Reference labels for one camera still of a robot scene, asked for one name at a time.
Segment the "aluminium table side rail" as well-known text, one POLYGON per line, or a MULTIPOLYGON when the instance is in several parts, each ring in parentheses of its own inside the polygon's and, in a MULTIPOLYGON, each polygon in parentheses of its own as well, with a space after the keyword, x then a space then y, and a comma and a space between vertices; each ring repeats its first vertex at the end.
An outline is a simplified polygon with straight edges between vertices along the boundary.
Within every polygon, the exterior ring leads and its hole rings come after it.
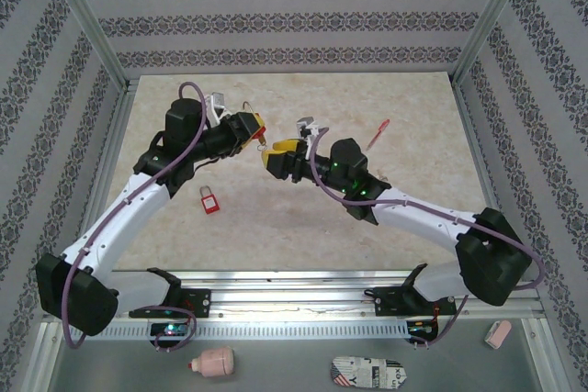
POLYGON ((134 93, 121 91, 108 95, 107 113, 94 126, 94 134, 87 148, 81 177, 76 182, 68 209, 67 231, 61 234, 60 254, 94 225, 107 207, 107 198, 119 157, 122 139, 129 120, 134 93))
POLYGON ((485 157, 478 143, 475 128, 472 124, 466 102, 463 94, 458 87, 452 86, 452 91, 456 100, 459 116, 465 131, 466 139, 469 145, 469 150, 474 162, 474 167, 481 185, 481 191, 484 200, 488 207, 498 209, 500 207, 499 201, 496 199, 492 188, 491 176, 488 174, 486 168, 485 157))

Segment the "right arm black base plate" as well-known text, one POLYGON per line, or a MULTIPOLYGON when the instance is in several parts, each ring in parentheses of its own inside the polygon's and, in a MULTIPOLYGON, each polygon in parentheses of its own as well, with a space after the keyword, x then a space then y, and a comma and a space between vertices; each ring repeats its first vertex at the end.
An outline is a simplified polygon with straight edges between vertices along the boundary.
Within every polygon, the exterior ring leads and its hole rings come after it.
POLYGON ((452 316, 457 312, 447 297, 429 301, 411 286, 373 287, 364 295, 373 301, 378 317, 452 316))

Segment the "patterned pencil case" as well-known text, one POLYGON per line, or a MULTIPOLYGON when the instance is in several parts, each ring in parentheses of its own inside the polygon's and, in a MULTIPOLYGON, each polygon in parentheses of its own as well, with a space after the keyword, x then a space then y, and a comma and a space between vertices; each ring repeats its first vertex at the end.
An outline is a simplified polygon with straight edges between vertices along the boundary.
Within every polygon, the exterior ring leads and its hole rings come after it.
POLYGON ((397 361, 383 358, 338 356, 330 367, 333 382, 338 386, 398 390, 407 374, 397 361))

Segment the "aluminium frame post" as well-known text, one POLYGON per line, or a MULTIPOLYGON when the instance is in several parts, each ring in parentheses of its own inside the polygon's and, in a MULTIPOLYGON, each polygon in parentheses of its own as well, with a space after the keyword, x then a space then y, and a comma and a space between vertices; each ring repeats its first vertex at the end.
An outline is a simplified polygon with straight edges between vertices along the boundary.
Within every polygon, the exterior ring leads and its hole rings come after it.
POLYGON ((471 65, 475 62, 481 47, 490 35, 508 0, 488 0, 482 9, 479 20, 471 32, 456 65, 449 75, 451 85, 457 88, 464 80, 471 65))
POLYGON ((107 69, 111 79, 120 92, 126 93, 129 82, 123 67, 108 41, 107 35, 101 28, 99 21, 87 0, 66 0, 83 32, 96 50, 100 61, 107 69))

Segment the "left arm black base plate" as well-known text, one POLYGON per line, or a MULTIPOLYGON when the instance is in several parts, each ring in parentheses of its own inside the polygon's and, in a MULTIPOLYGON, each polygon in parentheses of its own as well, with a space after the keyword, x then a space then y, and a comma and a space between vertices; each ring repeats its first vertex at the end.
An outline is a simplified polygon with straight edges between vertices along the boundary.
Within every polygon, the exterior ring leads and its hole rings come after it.
POLYGON ((204 288, 179 288, 167 295, 159 308, 137 308, 129 313, 133 319, 188 319, 188 312, 197 319, 207 318, 211 305, 211 291, 204 288))

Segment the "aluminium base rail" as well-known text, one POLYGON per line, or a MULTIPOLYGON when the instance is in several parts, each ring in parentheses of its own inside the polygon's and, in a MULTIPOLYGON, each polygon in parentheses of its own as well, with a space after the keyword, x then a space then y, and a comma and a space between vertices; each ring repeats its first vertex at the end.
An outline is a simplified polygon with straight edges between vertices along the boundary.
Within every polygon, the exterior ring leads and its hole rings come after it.
MULTIPOLYGON (((115 271, 100 281, 90 272, 45 256, 35 267, 42 309, 59 318, 68 311, 71 326, 88 335, 102 331, 117 315, 137 308, 159 308, 168 283, 145 271, 115 271)), ((211 308, 220 303, 279 304, 361 301, 373 304, 364 291, 373 287, 401 286, 411 273, 402 272, 174 272, 183 288, 211 291, 211 308)), ((463 289, 449 288, 429 301, 465 297, 463 289)))

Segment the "pink bottle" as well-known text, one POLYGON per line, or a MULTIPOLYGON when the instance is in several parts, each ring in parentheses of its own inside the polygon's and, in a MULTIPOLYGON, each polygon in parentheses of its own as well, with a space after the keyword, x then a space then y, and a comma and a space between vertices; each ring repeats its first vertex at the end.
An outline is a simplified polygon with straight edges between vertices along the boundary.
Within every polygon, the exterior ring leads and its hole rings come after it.
POLYGON ((188 368, 204 377, 220 377, 234 372, 234 352, 230 347, 203 351, 188 363, 188 368))

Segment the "red padlock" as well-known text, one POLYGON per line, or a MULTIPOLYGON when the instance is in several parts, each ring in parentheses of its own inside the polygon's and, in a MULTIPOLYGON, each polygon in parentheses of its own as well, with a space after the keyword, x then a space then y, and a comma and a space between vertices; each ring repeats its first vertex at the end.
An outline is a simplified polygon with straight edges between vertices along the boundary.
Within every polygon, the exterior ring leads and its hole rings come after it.
POLYGON ((220 210, 218 200, 208 185, 201 186, 199 188, 199 193, 201 206, 207 215, 218 212, 220 210))
POLYGON ((265 122, 260 117, 260 115, 254 111, 254 108, 252 107, 252 105, 248 101, 243 101, 242 109, 243 109, 243 111, 252 113, 254 115, 255 120, 258 123, 259 129, 254 134, 258 134, 259 136, 261 136, 261 135, 264 136, 265 131, 266 131, 265 122))

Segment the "red pen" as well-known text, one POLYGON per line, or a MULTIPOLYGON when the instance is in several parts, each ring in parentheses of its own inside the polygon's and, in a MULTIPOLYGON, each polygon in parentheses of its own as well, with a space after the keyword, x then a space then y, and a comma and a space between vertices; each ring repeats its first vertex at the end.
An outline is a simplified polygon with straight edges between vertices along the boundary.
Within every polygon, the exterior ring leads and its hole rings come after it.
POLYGON ((389 124, 390 124, 390 120, 388 118, 380 123, 376 134, 372 137, 372 139, 370 140, 370 142, 367 145, 368 151, 374 147, 374 145, 376 144, 376 142, 378 141, 380 136, 383 134, 383 132, 386 130, 386 128, 388 127, 389 124))

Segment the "pink white small box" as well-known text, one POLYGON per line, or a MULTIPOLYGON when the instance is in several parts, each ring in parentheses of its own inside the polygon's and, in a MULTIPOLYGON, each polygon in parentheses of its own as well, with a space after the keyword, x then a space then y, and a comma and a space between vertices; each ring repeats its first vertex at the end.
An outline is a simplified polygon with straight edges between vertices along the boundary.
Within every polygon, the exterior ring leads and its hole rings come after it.
POLYGON ((498 350, 512 329, 512 323, 509 320, 497 320, 488 329, 484 341, 494 350, 498 350))

